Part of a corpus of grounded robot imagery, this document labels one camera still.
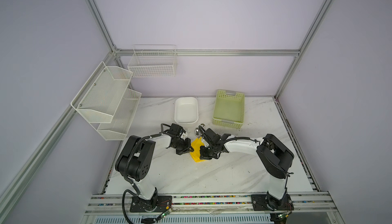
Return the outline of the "yellow paper napkin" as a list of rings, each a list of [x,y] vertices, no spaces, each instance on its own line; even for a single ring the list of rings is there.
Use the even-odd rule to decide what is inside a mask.
[[[200,159],[200,156],[201,156],[201,151],[200,151],[200,149],[201,149],[201,146],[204,146],[204,143],[203,143],[203,141],[202,141],[202,137],[200,137],[200,138],[194,140],[194,141],[191,143],[191,146],[192,146],[192,148],[194,149],[194,151],[190,152],[191,158],[192,158],[196,163],[203,162],[204,160]]]

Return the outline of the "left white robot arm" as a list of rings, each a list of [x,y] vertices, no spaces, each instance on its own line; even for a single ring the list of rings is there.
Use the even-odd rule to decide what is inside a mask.
[[[163,142],[165,148],[175,149],[177,155],[194,151],[186,130],[174,123],[162,123],[157,134],[130,136],[116,160],[115,170],[132,187],[123,192],[121,204],[124,207],[126,196],[131,195],[131,212],[153,212],[162,206],[158,203],[161,199],[158,190],[148,178],[157,140]]]

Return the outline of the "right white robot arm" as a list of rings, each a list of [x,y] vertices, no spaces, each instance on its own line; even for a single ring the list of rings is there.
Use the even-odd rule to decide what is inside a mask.
[[[270,211],[291,208],[287,193],[287,180],[292,174],[289,169],[294,153],[275,135],[262,138],[237,137],[231,134],[219,135],[211,129],[198,127],[200,137],[207,143],[199,149],[201,160],[219,159],[222,153],[240,152],[258,156],[269,174],[268,191],[262,206]]]

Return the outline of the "spoon with green handle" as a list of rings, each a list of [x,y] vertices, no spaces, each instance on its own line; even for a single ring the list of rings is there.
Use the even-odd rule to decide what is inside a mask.
[[[196,135],[197,138],[201,137],[201,132],[200,132],[200,130],[198,128],[195,129],[195,135]]]

